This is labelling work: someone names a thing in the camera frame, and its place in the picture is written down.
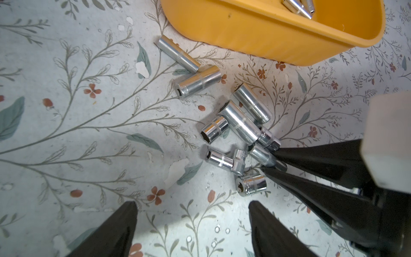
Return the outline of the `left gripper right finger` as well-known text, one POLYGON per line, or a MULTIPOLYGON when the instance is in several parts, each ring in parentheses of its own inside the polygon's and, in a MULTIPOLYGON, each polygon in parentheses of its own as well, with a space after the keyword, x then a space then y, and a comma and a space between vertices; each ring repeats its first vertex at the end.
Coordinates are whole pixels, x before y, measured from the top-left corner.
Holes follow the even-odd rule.
POLYGON ((316 254, 294 236, 258 201, 249 203, 252 244, 256 257, 314 257, 316 254))

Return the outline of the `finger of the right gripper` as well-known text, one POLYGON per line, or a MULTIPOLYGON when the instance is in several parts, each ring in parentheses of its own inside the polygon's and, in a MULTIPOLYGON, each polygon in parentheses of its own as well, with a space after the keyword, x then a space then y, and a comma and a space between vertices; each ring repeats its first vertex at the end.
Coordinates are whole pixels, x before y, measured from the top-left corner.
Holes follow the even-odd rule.
POLYGON ((281 148, 274 156, 345 188, 362 188, 372 177, 360 155, 361 143, 361 139, 356 139, 306 148, 281 148))
POLYGON ((380 211, 371 200, 298 177, 272 167, 262 167, 265 175, 288 190, 314 212, 341 238, 374 246, 380 211))

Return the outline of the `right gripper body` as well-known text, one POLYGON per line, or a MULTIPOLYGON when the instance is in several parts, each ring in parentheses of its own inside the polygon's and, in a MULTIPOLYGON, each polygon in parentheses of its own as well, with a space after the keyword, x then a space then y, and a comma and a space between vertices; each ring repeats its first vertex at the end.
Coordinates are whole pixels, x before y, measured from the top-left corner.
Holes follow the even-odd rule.
POLYGON ((374 246, 350 241, 350 246, 366 257, 399 257, 407 255, 405 241, 411 238, 411 195, 379 187, 360 189, 380 211, 377 240, 374 246))

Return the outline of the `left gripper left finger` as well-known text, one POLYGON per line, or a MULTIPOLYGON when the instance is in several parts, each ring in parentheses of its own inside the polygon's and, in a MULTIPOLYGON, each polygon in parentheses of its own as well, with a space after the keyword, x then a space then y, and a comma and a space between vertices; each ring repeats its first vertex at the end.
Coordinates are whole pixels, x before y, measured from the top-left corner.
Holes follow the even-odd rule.
POLYGON ((134 201, 125 202, 68 256, 127 257, 137 226, 137 216, 137 204, 134 201))

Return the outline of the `yellow plastic storage box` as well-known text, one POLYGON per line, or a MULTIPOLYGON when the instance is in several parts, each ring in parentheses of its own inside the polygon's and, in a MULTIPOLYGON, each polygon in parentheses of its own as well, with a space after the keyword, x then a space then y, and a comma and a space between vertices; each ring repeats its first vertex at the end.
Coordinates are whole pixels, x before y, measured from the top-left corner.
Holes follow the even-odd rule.
POLYGON ((161 6, 190 40, 297 66, 373 46, 385 30, 383 1, 315 1, 312 19, 281 1, 162 1, 161 6))

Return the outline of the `long thick silver socket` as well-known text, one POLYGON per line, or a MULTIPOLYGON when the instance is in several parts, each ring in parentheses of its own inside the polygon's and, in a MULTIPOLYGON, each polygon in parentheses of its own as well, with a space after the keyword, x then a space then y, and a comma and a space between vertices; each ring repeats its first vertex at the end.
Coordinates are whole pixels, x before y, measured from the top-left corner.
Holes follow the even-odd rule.
POLYGON ((242 83, 239 85, 233 94, 258 124, 265 124, 271 120, 271 112, 247 84, 242 83))
POLYGON ((221 107, 219 113, 229 124, 229 127, 247 144, 254 144, 261 136, 261 130, 243 113, 231 100, 221 107))

